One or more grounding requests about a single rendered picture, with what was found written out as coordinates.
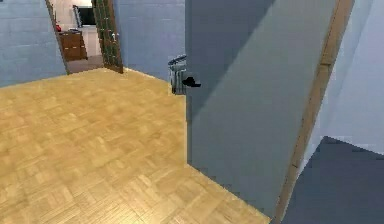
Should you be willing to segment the grey room door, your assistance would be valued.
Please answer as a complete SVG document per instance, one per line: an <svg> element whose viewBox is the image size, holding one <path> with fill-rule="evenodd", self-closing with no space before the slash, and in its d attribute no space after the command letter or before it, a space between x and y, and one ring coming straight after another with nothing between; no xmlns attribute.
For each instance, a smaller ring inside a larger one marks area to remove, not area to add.
<svg viewBox="0 0 384 224"><path fill-rule="evenodd" d="M186 0L187 161L281 222L356 0Z"/></svg>

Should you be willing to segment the brown wooden room door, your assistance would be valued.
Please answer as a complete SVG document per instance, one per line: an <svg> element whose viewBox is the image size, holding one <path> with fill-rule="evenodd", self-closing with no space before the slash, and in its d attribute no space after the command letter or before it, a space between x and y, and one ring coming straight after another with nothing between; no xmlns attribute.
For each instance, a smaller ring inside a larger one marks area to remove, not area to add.
<svg viewBox="0 0 384 224"><path fill-rule="evenodd" d="M104 67L122 73L123 62L119 34L115 23L113 0L92 0L92 8ZM117 34L116 42L113 41L112 33Z"/></svg>

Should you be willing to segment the brown chest of drawers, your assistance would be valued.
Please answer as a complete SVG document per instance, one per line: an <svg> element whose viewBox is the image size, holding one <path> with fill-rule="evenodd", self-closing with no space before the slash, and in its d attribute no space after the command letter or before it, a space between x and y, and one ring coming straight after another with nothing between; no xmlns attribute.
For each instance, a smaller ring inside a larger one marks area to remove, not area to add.
<svg viewBox="0 0 384 224"><path fill-rule="evenodd" d="M60 42L67 62L88 59L82 32L60 32Z"/></svg>

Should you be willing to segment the black television set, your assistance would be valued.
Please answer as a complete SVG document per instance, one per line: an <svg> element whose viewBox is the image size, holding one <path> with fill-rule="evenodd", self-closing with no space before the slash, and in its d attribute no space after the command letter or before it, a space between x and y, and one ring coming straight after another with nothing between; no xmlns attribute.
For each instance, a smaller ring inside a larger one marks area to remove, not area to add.
<svg viewBox="0 0 384 224"><path fill-rule="evenodd" d="M91 6L73 6L75 21L79 28L84 26L95 26L93 8Z"/></svg>

